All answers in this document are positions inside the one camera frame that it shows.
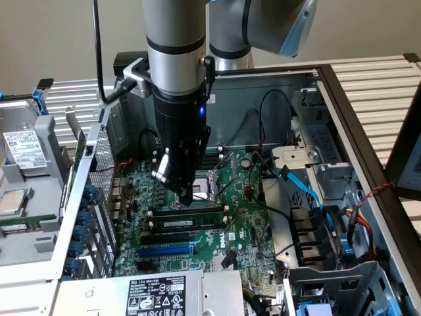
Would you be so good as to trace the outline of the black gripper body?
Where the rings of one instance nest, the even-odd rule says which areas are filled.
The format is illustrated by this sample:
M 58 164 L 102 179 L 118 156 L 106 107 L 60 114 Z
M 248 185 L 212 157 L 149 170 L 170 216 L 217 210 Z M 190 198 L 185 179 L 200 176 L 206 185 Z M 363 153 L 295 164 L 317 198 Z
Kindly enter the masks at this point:
M 163 146 L 178 157 L 179 165 L 186 164 L 189 143 L 207 126 L 205 87 L 177 96 L 153 88 L 153 103 Z

